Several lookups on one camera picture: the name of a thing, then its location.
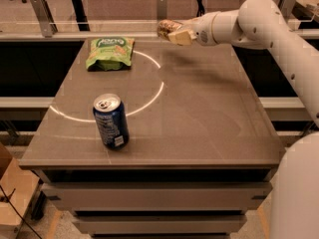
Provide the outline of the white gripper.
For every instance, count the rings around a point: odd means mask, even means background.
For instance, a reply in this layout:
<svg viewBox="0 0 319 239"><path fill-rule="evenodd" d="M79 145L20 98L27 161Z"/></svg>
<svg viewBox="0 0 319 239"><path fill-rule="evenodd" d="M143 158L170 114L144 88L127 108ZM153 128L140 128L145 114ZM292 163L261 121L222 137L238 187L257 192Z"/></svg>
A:
<svg viewBox="0 0 319 239"><path fill-rule="evenodd" d="M168 39L176 45L189 46L194 40L202 46L215 46L213 37L213 21L217 12L206 13L203 16L190 19L186 25L190 30L174 31L168 34Z"/></svg>

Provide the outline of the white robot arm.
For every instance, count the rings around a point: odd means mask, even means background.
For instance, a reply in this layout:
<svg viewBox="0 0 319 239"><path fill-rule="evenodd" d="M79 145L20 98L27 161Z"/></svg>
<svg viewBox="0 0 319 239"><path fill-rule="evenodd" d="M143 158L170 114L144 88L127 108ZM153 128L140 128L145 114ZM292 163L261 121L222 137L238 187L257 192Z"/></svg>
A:
<svg viewBox="0 0 319 239"><path fill-rule="evenodd" d="M269 51L315 123L319 123L319 52L285 22L272 0L174 23L165 34L178 45L231 44ZM269 239L319 239L319 133L291 145L272 192Z"/></svg>

